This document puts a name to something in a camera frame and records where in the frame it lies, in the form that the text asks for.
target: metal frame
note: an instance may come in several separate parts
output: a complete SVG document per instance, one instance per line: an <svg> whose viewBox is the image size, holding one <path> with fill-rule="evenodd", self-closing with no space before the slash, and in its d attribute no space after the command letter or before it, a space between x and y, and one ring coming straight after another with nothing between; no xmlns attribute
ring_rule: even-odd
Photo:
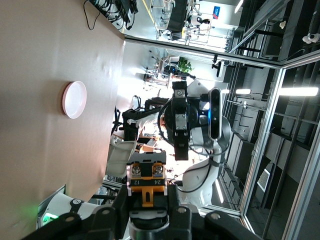
<svg viewBox="0 0 320 240"><path fill-rule="evenodd" d="M277 4L283 6L288 0L279 0ZM273 13L277 12L277 8L274 7ZM320 60L320 50L308 53L306 55L296 57L291 60L283 62L273 62L270 60L257 59L248 56L234 55L225 52L217 52L213 50L203 49L199 47L192 47L180 44L174 44L169 42L161 42L156 40L142 39L133 36L124 36L125 41L134 44L142 44L152 46L156 48L165 48L170 50L181 51L181 53L187 53L193 56L201 56L209 59L213 59L215 54L219 55L220 59L234 61L243 64L249 64L257 67L266 67L276 69L276 75L273 78L274 84L273 89L268 100L264 122L261 127L262 131L257 139L257 148L253 157L249 176L244 186L243 199L240 210L231 210L224 207L218 207L209 205L205 208L200 209L200 212L206 213L207 211L219 210L223 211L230 216L240 219L240 222L249 230L253 232L253 229L247 219L247 211L250 204L250 200L253 194L254 186L258 175L258 169L262 161L263 153L265 151L267 141L269 138L269 131L271 123L275 114L276 105L279 98L279 89L282 86L285 73L287 69L300 67L305 64L310 64ZM313 144L311 146L308 159L306 161L304 171L301 177L301 181L298 186L298 190L291 208L291 212L282 236L283 240L286 239L297 239L299 231L304 220L304 216L310 201L311 194L314 190L315 182L320 172L320 124L317 127L316 135L314 137Z"/></svg>

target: desk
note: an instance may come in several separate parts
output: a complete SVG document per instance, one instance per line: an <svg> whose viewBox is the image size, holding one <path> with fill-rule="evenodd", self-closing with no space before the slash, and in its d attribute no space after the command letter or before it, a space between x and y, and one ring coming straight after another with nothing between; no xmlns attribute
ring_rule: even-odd
<svg viewBox="0 0 320 240"><path fill-rule="evenodd" d="M12 0L0 8L0 238L36 229L38 205L66 185L88 201L105 175L124 37L83 0ZM98 11L86 4L89 23ZM87 90L77 119L63 113L72 81Z"/></svg>

